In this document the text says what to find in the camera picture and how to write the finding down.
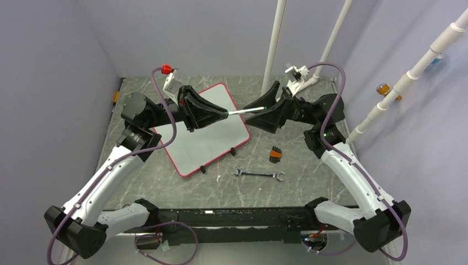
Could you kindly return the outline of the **green whiteboard marker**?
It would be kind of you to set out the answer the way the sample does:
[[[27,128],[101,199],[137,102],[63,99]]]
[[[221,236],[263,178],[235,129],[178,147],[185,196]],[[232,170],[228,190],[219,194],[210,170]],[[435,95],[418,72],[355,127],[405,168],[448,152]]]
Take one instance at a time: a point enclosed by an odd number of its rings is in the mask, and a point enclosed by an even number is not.
[[[257,113],[262,110],[266,110],[266,107],[248,108],[248,109],[242,109],[242,110],[235,110],[232,112],[235,112],[237,115],[240,115],[244,113]]]

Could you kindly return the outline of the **pink framed whiteboard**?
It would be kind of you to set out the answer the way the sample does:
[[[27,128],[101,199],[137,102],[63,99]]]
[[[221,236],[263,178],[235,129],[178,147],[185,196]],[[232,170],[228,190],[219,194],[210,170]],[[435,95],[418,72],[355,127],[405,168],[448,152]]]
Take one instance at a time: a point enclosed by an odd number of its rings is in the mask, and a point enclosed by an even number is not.
[[[217,83],[199,94],[229,111],[238,109],[224,83]],[[176,123],[176,126],[176,138],[165,147],[165,151],[176,172],[183,178],[200,171],[200,166],[206,168],[218,158],[230,153],[232,147],[236,149],[251,138],[251,133],[240,115],[229,116],[194,132],[187,131],[183,122]],[[161,144],[169,141],[173,134],[170,124],[155,127],[153,130],[162,136]]]

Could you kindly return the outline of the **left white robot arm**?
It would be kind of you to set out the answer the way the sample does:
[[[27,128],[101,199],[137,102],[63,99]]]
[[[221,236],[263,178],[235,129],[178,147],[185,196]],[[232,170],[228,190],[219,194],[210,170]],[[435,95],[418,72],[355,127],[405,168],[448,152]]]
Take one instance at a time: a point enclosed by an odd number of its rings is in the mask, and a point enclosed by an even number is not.
[[[204,99],[190,85],[180,87],[175,100],[163,99],[159,104],[140,92],[129,94],[121,112],[125,129],[107,161],[72,199],[45,212],[54,240],[87,259],[116,234],[135,227],[153,231],[158,226],[159,209],[145,199],[109,214],[103,210],[125,178],[163,147],[154,128],[181,121],[194,131],[227,117],[225,108]]]

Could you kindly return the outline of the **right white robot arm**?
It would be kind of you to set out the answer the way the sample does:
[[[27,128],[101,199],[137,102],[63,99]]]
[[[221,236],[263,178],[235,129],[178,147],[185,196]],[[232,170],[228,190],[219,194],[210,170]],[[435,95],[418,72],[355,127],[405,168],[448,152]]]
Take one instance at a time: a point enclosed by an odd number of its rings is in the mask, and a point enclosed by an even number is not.
[[[357,243],[371,253],[382,251],[400,236],[406,238],[411,207],[384,191],[346,143],[336,126],[344,119],[342,98],[331,93],[308,102],[286,87],[277,98],[279,89],[280,83],[275,81],[266,94],[246,105],[245,109],[259,110],[245,123],[272,134],[287,120],[311,124],[312,128],[304,131],[307,148],[338,176],[357,203],[356,208],[349,208],[324,197],[315,199],[306,205],[306,226],[317,229],[323,224],[332,225],[352,234]]]

